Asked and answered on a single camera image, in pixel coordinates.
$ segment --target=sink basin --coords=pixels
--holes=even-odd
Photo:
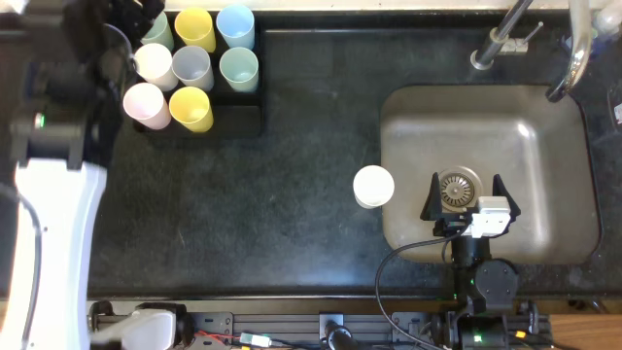
[[[500,174],[522,215],[509,234],[491,240],[493,257],[582,263],[590,256],[600,227],[583,119],[572,99],[553,104],[545,91],[405,87],[389,96],[381,117],[382,166],[396,191],[383,207],[383,227],[394,249],[434,239],[433,222],[419,218],[434,172],[448,211],[492,195],[493,176]],[[440,250],[432,245],[401,256],[439,263]]]

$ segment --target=black countertop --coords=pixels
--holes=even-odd
[[[542,18],[545,26],[526,56],[500,57],[480,72],[468,57],[499,14],[258,16],[263,135],[211,143],[152,140],[125,120],[95,223],[88,293],[371,295],[390,248],[381,209],[362,209],[352,180],[361,167],[380,163],[385,98],[409,85],[556,81],[567,68],[558,41],[568,32],[568,15],[531,14],[512,36]],[[0,58],[0,179],[11,182],[7,121],[19,72],[4,63],[23,56],[3,49]],[[618,42],[590,62],[572,94],[585,113],[602,243],[582,265],[519,265],[523,296],[622,294],[622,127],[612,112],[622,102],[621,58]],[[16,220],[14,206],[0,205],[5,296]],[[383,285],[387,293],[416,298],[453,293],[451,270],[442,264],[397,260]]]

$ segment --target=white cup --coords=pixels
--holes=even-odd
[[[162,44],[147,44],[134,55],[136,71],[147,82],[157,86],[162,91],[172,90],[179,80],[173,73],[173,56]]]
[[[354,177],[354,197],[365,209],[373,209],[386,204],[393,196],[396,184],[387,169],[370,165],[359,170]]]
[[[162,11],[154,20],[154,26],[145,34],[140,41],[144,45],[156,43],[162,44],[169,51],[173,51],[175,43],[173,42],[173,33],[171,33],[171,27],[168,25],[168,18]]]
[[[221,73],[234,90],[253,92],[259,84],[259,61],[248,49],[229,49],[221,57]]]
[[[164,95],[153,84],[131,87],[123,97],[123,109],[131,118],[154,130],[165,128],[171,122]]]
[[[210,55],[203,48],[187,46],[173,55],[173,73],[186,86],[206,91],[214,87],[214,72]]]
[[[255,17],[244,5],[229,5],[216,17],[216,26],[230,48],[253,49]]]

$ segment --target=faucet spout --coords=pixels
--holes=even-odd
[[[570,22],[572,24],[572,51],[568,70],[560,82],[546,92],[550,102],[561,100],[578,83],[592,50],[592,21],[589,0],[569,0]]]

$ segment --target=white wall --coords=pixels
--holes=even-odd
[[[601,9],[611,0],[590,0]],[[378,11],[378,10],[507,10],[515,0],[166,0],[168,10],[201,7],[219,10],[228,4],[245,4],[260,11]],[[535,0],[530,9],[567,9],[568,0]]]

